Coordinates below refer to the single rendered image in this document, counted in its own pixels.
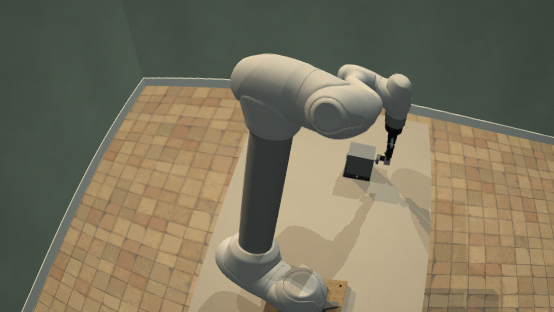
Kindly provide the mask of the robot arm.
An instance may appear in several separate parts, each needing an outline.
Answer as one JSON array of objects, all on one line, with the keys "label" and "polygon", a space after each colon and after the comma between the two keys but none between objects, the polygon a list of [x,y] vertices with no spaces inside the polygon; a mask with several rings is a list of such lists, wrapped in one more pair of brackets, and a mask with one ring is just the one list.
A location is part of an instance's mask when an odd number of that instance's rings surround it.
[{"label": "robot arm", "polygon": [[232,72],[230,87],[240,101],[249,139],[239,239],[237,233],[223,240],[215,260],[228,279],[278,312],[326,312],[339,306],[326,301],[328,287],[318,273],[281,260],[274,234],[293,136],[301,127],[330,139],[348,139],[366,132],[382,108],[389,127],[405,126],[412,102],[410,80],[402,74],[387,79],[374,73],[344,65],[336,77],[276,54],[244,58]]}]

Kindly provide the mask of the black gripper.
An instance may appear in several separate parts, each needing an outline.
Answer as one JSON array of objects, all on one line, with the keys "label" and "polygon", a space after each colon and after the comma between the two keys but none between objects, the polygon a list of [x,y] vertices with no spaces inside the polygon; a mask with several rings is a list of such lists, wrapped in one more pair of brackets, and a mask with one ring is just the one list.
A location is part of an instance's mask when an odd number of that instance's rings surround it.
[{"label": "black gripper", "polygon": [[[390,165],[390,161],[391,161],[391,158],[392,158],[392,154],[393,154],[393,150],[395,148],[395,142],[397,140],[397,135],[401,134],[402,133],[402,130],[403,128],[401,129],[393,129],[391,127],[389,127],[386,122],[385,122],[385,129],[386,131],[388,132],[388,141],[387,141],[387,145],[388,145],[388,150],[386,148],[386,152],[385,152],[385,160],[384,160],[384,165]],[[396,136],[396,138],[395,138]],[[390,137],[390,138],[389,138]],[[391,142],[391,144],[390,144]],[[389,157],[389,158],[387,158]]]}]

